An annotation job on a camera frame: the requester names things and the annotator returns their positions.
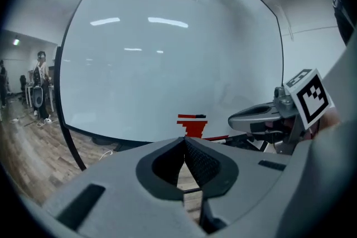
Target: cable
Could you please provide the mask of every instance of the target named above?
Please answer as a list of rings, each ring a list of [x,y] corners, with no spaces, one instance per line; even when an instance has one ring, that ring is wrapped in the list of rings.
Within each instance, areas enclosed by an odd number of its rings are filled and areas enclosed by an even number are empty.
[[[112,154],[113,154],[113,151],[112,151],[112,150],[109,150],[109,151],[105,152],[105,153],[101,156],[101,158],[100,158],[99,160],[101,160],[101,159],[104,157],[104,155],[105,155],[105,154],[108,154],[108,153],[111,153],[110,155],[112,155]]]

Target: floor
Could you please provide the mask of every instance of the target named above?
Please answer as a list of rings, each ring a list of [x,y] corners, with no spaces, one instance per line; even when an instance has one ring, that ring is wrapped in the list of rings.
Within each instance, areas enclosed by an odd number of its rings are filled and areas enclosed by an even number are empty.
[[[54,122],[41,126],[33,116],[33,110],[16,96],[8,99],[7,107],[1,112],[0,160],[18,192],[42,205],[59,187],[81,173],[56,121],[56,111],[51,114]],[[117,146],[99,146],[90,137],[75,132],[71,135],[87,167]],[[185,164],[177,187],[182,190],[198,187]],[[185,209],[195,221],[199,219],[201,197],[201,192],[185,195]]]

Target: whiteboard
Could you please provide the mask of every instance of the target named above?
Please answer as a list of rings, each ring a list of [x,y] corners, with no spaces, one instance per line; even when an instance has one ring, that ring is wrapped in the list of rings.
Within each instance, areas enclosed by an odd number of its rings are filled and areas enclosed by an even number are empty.
[[[282,83],[276,16],[261,0],[82,0],[64,38],[60,97],[69,128],[154,142],[234,135],[228,117]]]

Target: ceiling light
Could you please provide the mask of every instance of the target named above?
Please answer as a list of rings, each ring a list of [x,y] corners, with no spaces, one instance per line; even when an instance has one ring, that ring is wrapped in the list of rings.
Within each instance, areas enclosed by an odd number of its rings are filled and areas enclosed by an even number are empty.
[[[140,48],[125,48],[126,51],[142,51]]]
[[[149,22],[151,23],[163,23],[163,24],[169,24],[169,25],[174,25],[174,26],[179,26],[183,28],[188,28],[189,25],[180,21],[175,21],[175,20],[169,20],[169,19],[163,19],[163,18],[154,18],[154,17],[149,17],[148,18]]]
[[[108,18],[108,19],[93,21],[93,22],[91,22],[90,24],[91,24],[92,26],[97,26],[97,25],[103,25],[103,24],[113,23],[113,22],[119,22],[119,21],[120,21],[119,18]]]

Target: speaker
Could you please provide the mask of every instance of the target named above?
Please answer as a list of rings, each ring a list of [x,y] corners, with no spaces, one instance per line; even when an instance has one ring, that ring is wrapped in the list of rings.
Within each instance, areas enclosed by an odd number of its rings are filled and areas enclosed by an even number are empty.
[[[42,88],[39,86],[34,87],[32,97],[34,107],[39,108],[44,100],[44,91],[42,90]]]

